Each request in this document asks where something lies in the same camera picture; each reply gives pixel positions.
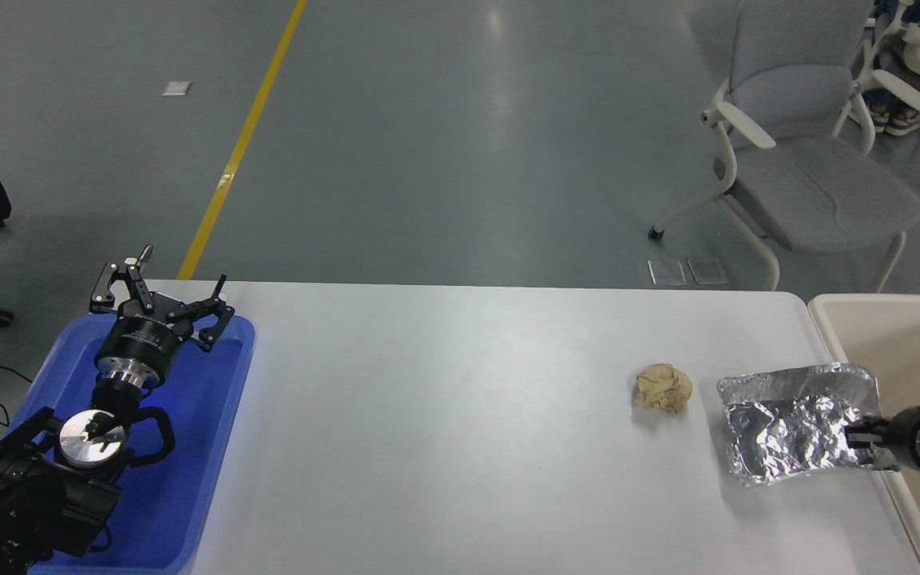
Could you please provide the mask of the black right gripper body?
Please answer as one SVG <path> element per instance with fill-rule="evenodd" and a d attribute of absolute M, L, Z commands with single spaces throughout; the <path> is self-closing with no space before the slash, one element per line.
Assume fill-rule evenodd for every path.
<path fill-rule="evenodd" d="M 920 472 L 920 406 L 899 411 L 890 419 L 883 441 L 899 465 Z"/>

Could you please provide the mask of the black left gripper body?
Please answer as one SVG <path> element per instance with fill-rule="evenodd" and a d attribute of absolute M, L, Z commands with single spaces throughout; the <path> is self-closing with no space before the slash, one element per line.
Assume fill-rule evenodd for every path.
<path fill-rule="evenodd" d="M 103 375 L 133 365 L 153 376 L 168 376 L 186 339 L 187 332 L 175 325 L 120 316 L 95 355 L 95 367 Z"/>

